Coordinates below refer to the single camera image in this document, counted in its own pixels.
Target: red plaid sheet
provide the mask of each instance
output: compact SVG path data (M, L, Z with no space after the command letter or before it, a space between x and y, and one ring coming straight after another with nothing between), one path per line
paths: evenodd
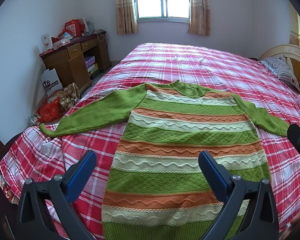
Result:
M134 49L119 65L67 114L112 90L128 89L144 82L167 84L179 79L239 94L243 100L264 107L272 115L300 126L296 94L257 61L202 47L146 43ZM34 181L63 174L87 150L97 153L98 163L79 199L73 204L82 221L97 239L104 239L101 204L115 149L125 123L51 139L32 127L23 132L0 162L12 192L20 196L26 178ZM280 227L300 211L300 156L285 137L258 129L267 154ZM50 214L60 235L67 237L50 202Z

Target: wooden desk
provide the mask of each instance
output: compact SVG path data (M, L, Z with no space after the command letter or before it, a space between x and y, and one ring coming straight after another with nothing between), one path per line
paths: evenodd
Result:
M105 71L111 62L109 59L106 32L83 38L73 38L70 44L41 56L47 69L55 69L63 85L75 82L82 93L91 85L84 57L94 56L101 71Z

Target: hand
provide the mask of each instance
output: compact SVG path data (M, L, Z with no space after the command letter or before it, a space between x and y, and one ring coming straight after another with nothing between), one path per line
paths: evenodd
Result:
M282 236L280 237L280 240L285 240L299 221L300 221L300 212L291 220L290 222L291 225L283 232Z

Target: sweater cuff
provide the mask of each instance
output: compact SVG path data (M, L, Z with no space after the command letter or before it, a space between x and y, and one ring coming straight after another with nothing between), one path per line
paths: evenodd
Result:
M55 131L51 131L51 130L48 130L47 128L46 128L46 126L44 125L44 123L42 123L42 124L40 124L39 125L39 128L40 128L40 130L44 133L44 134L46 134L47 136L49 136L49 137L56 137L56 135L55 135Z

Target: striped sweater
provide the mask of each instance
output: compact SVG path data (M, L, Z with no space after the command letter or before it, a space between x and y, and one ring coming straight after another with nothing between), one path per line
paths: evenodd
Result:
M96 119L85 122L96 110ZM102 119L103 111L113 114ZM176 81L113 92L63 118L55 132L40 129L59 136L127 119L104 195L106 240L199 239L222 203L198 166L198 154L208 150L246 180L270 179L255 125L281 136L288 128L236 94ZM227 238L237 231L247 205L242 203Z

